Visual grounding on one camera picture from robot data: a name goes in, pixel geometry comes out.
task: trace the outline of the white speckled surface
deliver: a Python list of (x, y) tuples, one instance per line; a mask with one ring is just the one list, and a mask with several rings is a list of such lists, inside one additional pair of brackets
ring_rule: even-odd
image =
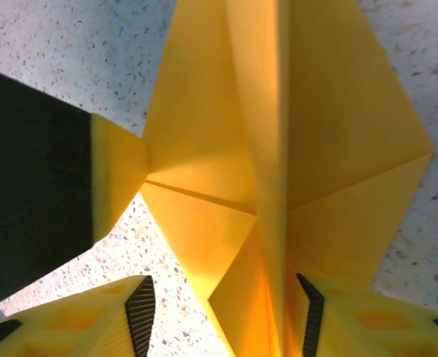
[[(373, 288), (438, 309), (438, 0), (360, 0), (437, 153)], [(175, 0), (0, 0), (0, 72), (141, 134)], [(0, 304), (7, 313), (152, 274), (150, 356), (225, 350), (138, 195), (92, 250)]]

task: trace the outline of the yellow origami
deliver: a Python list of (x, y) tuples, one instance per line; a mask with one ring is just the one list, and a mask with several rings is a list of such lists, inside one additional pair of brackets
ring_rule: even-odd
[(235, 356), (300, 353), (296, 273), (370, 285), (433, 152), (355, 0), (179, 0), (143, 140)]

